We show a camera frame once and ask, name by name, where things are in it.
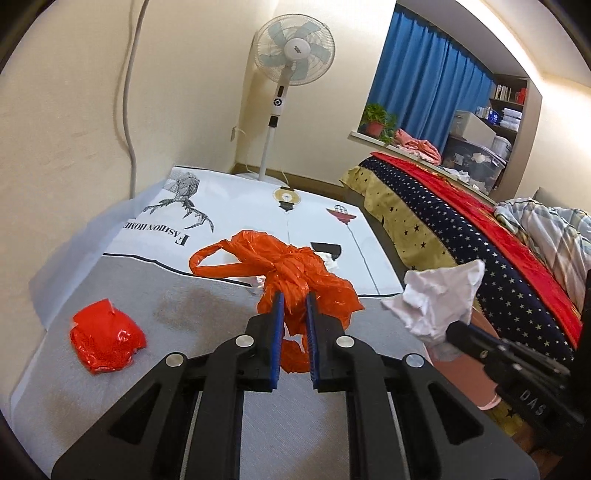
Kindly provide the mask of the orange plastic bag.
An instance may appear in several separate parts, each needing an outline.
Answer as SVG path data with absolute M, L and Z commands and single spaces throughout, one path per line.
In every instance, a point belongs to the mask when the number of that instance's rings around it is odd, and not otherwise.
M 315 293 L 322 314 L 337 318 L 345 329 L 353 313 L 363 310 L 353 284 L 329 272 L 313 249 L 288 245 L 264 232 L 242 230 L 206 246 L 192 254 L 189 269 L 197 277 L 212 279 L 263 276 L 260 314 L 270 312 L 276 293 L 283 294 L 287 331 L 301 336 L 301 342 L 284 339 L 281 345 L 280 367 L 287 373 L 311 370 L 305 327 L 308 293 Z

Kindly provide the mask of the white tissue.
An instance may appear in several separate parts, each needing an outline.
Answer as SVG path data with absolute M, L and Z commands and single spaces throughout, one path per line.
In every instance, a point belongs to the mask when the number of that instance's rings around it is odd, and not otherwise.
M 331 254 L 327 252 L 318 251 L 317 253 L 315 253 L 315 255 L 322 259 L 322 262 L 324 263 L 326 270 L 335 271 L 339 268 L 338 262 L 336 262 L 335 259 L 332 258 Z

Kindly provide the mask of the pink trash bin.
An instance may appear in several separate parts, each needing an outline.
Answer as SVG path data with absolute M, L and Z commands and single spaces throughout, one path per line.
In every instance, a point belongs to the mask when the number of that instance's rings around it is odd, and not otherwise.
M 426 342 L 429 359 L 436 369 L 467 396 L 480 410 L 491 410 L 501 402 L 497 386 L 484 366 L 467 354 L 454 351 L 447 343 Z

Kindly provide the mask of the red crumpled plastic bag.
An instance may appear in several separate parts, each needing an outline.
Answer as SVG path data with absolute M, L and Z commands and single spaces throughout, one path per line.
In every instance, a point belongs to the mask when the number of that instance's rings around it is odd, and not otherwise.
M 147 346 L 139 326 L 110 300 L 90 304 L 72 317 L 70 343 L 81 364 L 92 374 L 122 370 Z

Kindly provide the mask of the printed grey white mat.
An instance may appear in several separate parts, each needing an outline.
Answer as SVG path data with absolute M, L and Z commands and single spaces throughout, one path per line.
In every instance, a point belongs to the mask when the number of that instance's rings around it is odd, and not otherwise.
M 190 256 L 242 230 L 338 262 L 363 303 L 349 330 L 377 352 L 403 357 L 424 345 L 383 305 L 401 292 L 390 252 L 361 211 L 304 191 L 294 206 L 276 186 L 207 170 L 176 168 L 166 181 L 91 221 L 29 285 L 45 335 L 16 386 L 9 424 L 44 473 L 148 370 L 171 352 L 197 357 L 245 330 L 259 283 L 194 277 Z M 70 343 L 72 317 L 108 299 L 143 331 L 147 346 L 121 371 L 92 375 Z

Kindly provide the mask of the striped plaid quilt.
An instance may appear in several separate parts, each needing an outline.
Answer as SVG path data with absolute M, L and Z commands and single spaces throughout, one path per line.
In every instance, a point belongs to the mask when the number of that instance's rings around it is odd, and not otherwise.
M 590 215 L 533 198 L 498 203 L 495 218 L 546 265 L 578 310 L 590 271 Z

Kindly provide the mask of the bed with starry blanket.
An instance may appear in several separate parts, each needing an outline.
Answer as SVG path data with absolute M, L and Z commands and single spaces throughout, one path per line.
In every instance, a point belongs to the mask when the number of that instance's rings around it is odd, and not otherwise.
M 501 337 L 570 366 L 580 314 L 549 269 L 491 207 L 413 162 L 375 152 L 342 184 L 363 198 L 410 270 L 485 264 L 475 305 Z

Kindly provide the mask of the clear storage bin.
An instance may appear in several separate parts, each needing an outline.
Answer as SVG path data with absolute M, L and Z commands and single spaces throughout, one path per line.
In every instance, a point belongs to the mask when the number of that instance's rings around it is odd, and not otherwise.
M 505 170 L 506 161 L 486 147 L 449 135 L 441 166 L 455 170 L 465 183 L 488 195 Z

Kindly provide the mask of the pink clothes pile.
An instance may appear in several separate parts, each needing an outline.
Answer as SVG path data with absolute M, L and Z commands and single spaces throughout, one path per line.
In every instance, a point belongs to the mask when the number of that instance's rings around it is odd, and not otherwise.
M 441 164 L 439 150 L 428 140 L 417 139 L 403 129 L 394 133 L 394 139 L 402 148 L 416 152 L 423 160 L 436 166 Z

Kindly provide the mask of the grey cardboard box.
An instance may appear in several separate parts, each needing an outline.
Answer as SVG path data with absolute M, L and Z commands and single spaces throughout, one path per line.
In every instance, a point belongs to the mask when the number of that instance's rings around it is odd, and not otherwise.
M 483 120 L 470 111 L 457 110 L 454 114 L 450 134 L 464 141 L 491 148 L 496 133 Z

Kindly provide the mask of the wooden bookshelf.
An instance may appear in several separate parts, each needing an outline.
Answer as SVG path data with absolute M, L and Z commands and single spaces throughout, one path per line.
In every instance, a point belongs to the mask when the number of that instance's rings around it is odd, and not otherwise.
M 489 106 L 499 119 L 488 124 L 508 140 L 511 154 L 492 191 L 496 201 L 514 198 L 525 174 L 538 129 L 542 95 L 527 76 L 496 74 Z

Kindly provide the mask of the potted green plant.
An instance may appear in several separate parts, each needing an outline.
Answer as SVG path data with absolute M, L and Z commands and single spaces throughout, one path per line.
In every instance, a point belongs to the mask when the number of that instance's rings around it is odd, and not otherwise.
M 379 103 L 369 103 L 363 109 L 360 131 L 374 139 L 390 144 L 397 130 L 398 117 Z

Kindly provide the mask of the blue curtain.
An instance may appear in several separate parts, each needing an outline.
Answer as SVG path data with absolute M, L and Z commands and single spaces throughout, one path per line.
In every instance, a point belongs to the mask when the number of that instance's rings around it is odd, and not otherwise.
M 493 86 L 492 73 L 465 47 L 398 5 L 368 102 L 394 115 L 399 128 L 442 150 L 456 111 L 484 105 Z

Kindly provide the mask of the white standing fan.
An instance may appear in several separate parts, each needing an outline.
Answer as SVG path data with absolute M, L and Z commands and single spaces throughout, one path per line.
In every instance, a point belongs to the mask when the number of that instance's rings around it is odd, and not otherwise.
M 335 39 L 329 26 L 304 14 L 284 14 L 267 21 L 254 37 L 254 62 L 267 79 L 276 82 L 271 102 L 266 141 L 259 172 L 247 171 L 242 178 L 284 186 L 266 174 L 267 161 L 290 87 L 304 86 L 322 78 L 335 60 Z

